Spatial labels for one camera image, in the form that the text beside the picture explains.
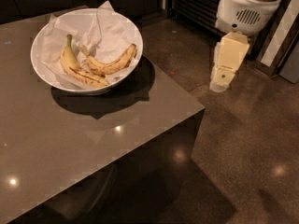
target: dark floor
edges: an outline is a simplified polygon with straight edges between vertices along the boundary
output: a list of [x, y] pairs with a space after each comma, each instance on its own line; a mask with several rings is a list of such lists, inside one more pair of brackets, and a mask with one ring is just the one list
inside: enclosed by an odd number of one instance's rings
[[299, 84], [245, 62], [231, 89], [215, 93], [216, 36], [163, 19], [143, 22], [142, 35], [144, 55], [206, 107], [191, 174], [154, 222], [299, 223]]

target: ripe banana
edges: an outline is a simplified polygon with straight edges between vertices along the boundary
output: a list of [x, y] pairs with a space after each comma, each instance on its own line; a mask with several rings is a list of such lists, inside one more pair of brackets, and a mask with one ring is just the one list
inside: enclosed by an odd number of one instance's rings
[[63, 66], [64, 71], [69, 76], [95, 88], [102, 88], [108, 85], [108, 82], [103, 77], [84, 70], [78, 64], [78, 61], [71, 47], [72, 38], [72, 35], [67, 35], [67, 44], [60, 55], [60, 62]]
[[99, 76], [111, 75], [117, 71], [122, 70], [129, 66], [131, 60], [137, 54], [137, 48], [135, 44], [131, 44], [126, 51], [115, 61], [111, 63], [100, 63], [87, 51], [85, 46], [81, 47], [81, 51], [86, 56], [86, 64], [90, 70]]

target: white robot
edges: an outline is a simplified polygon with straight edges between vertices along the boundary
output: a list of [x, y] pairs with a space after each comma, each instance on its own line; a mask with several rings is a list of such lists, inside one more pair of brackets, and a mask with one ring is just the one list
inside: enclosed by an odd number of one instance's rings
[[226, 33], [215, 48], [210, 89], [226, 91], [246, 54], [250, 40], [269, 22], [281, 0], [220, 0], [215, 26]]

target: table top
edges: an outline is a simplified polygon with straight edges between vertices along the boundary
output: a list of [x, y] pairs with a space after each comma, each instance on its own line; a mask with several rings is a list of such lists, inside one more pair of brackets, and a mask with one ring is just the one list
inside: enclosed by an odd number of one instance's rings
[[204, 109], [145, 57], [101, 96], [52, 88], [30, 61], [32, 42], [49, 17], [0, 25], [0, 223]]

